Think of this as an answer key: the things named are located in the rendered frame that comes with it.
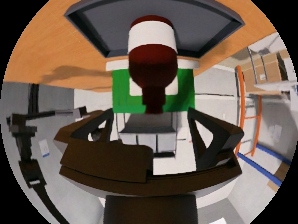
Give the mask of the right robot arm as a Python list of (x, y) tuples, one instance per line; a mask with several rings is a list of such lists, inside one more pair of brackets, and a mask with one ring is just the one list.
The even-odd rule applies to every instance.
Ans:
[(98, 142), (98, 139), (100, 138), (100, 135), (102, 134), (102, 130), (103, 130), (103, 127), (97, 127), (94, 131), (92, 131), (92, 133), (90, 133), (93, 141), (96, 140), (96, 142)]

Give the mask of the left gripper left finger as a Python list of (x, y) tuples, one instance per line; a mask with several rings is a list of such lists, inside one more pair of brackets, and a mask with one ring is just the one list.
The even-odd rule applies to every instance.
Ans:
[(113, 108), (110, 107), (104, 111), (101, 111), (95, 115), (84, 118), (67, 126), (59, 129), (57, 134), (70, 136), (71, 138), (88, 140), (89, 134), (99, 127), (102, 123), (105, 123), (102, 134), (98, 142), (110, 143), (113, 122), (114, 122), (114, 112)]

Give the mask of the dark red bottle with white label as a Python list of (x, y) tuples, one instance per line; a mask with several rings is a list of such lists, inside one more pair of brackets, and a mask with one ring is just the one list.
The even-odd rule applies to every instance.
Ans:
[(129, 44), (129, 73), (142, 88), (146, 113), (164, 113), (166, 87), (178, 74), (178, 56), (172, 23), (149, 15), (133, 22)]

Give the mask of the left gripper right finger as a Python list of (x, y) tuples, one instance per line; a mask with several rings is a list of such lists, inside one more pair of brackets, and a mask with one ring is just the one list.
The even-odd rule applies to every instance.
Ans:
[[(245, 135), (241, 127), (192, 107), (188, 108), (187, 120), (196, 170), (207, 168), (216, 156), (233, 151)], [(195, 120), (213, 134), (213, 139), (208, 148), (200, 135)]]

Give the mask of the green divided crate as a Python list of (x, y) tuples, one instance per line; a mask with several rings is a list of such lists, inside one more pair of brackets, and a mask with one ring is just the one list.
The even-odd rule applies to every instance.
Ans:
[[(142, 88), (130, 77), (129, 68), (113, 70), (112, 90), (114, 98), (123, 113), (145, 112), (142, 105)], [(167, 104), (164, 112), (186, 112), (195, 109), (195, 86), (193, 69), (178, 68), (178, 74), (166, 87)]]

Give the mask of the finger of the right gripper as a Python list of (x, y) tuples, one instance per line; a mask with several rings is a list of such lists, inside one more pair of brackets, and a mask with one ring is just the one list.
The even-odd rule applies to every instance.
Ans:
[(124, 144), (123, 141), (122, 141), (122, 138), (117, 139), (117, 140), (118, 140), (118, 144)]

